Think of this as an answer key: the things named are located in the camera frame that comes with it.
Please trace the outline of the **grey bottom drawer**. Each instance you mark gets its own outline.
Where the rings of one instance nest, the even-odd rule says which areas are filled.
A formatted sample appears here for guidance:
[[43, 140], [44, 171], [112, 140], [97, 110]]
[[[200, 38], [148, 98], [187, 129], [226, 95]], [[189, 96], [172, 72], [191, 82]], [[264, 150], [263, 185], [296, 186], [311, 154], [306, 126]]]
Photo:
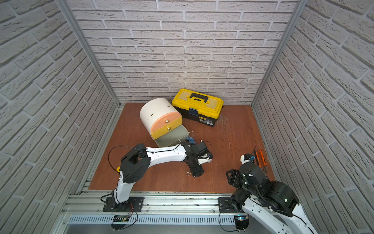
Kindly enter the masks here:
[[158, 147], [170, 147], [185, 141], [189, 135], [189, 131], [183, 125], [180, 125], [154, 141]]

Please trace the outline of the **round white drawer cabinet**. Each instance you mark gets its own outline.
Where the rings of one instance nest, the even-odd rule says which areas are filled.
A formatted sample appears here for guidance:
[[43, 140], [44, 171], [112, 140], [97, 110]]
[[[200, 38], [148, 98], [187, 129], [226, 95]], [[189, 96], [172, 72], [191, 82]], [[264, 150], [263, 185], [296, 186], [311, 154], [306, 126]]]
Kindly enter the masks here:
[[[151, 135], [151, 127], [154, 123], [154, 121], [163, 116], [164, 114], [170, 113], [170, 112], [178, 112], [175, 107], [170, 104], [168, 100], [165, 98], [156, 98], [149, 102], [147, 102], [140, 110], [140, 119], [144, 126], [146, 127], [147, 131]], [[183, 120], [176, 120], [174, 122], [181, 122], [183, 123]]]

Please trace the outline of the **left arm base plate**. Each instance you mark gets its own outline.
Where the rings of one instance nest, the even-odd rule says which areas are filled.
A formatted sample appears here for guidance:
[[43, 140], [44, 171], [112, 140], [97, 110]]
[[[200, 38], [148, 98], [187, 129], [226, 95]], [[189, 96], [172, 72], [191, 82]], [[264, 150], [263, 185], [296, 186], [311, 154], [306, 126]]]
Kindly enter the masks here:
[[130, 212], [134, 210], [139, 213], [143, 207], [143, 197], [130, 197], [128, 201], [117, 204], [112, 197], [107, 197], [104, 203], [103, 212], [121, 213]]

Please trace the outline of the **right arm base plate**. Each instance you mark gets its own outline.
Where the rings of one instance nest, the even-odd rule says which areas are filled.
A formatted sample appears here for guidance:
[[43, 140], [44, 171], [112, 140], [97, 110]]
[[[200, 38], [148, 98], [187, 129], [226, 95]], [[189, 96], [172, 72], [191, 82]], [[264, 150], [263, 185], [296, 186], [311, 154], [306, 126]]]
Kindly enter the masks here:
[[242, 212], [241, 206], [232, 198], [218, 198], [218, 207], [220, 213], [240, 213]]

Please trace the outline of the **yellow drawer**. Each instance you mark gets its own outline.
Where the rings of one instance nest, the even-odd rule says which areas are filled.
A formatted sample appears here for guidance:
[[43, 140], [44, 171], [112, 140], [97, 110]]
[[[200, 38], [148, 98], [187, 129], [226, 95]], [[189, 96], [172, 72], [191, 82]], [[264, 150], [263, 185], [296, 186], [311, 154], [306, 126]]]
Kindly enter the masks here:
[[166, 123], [163, 126], [160, 126], [159, 128], [152, 128], [151, 137], [153, 139], [158, 139], [158, 138], [164, 136], [165, 134], [171, 132], [172, 130], [178, 128], [181, 125], [182, 125], [181, 122], [169, 122], [169, 123]]

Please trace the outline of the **orange top drawer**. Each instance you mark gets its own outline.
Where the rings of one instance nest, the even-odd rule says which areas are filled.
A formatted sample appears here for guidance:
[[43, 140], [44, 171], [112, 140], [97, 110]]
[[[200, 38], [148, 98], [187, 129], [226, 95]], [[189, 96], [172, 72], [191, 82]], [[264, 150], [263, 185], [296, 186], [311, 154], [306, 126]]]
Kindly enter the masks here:
[[152, 127], [151, 127], [151, 132], [154, 132], [162, 127], [164, 127], [166, 124], [169, 124], [173, 121], [176, 120], [181, 120], [182, 115], [179, 112], [170, 112], [167, 114], [164, 114], [163, 116], [157, 118]]

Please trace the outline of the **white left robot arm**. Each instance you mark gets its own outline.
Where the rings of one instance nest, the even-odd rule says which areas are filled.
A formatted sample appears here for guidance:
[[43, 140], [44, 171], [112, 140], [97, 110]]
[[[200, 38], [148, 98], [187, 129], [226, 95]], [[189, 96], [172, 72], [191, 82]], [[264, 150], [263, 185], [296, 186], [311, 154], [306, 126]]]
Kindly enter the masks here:
[[168, 162], [183, 162], [188, 165], [193, 177], [199, 177], [204, 173], [202, 165], [211, 162], [212, 159], [213, 155], [204, 142], [197, 144], [185, 140], [175, 146], [162, 148], [138, 144], [121, 159], [117, 171], [119, 173], [117, 187], [112, 191], [109, 200], [112, 203], [111, 209], [128, 203], [133, 186], [152, 166]]

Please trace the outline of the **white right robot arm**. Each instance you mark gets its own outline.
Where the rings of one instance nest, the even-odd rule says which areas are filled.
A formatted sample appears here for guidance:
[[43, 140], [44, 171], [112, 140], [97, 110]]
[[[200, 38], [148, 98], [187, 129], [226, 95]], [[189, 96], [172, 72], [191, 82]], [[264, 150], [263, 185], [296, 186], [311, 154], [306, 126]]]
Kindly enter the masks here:
[[226, 172], [236, 188], [229, 207], [255, 218], [273, 234], [316, 234], [300, 200], [285, 183], [271, 181], [260, 166], [244, 161], [238, 170]]

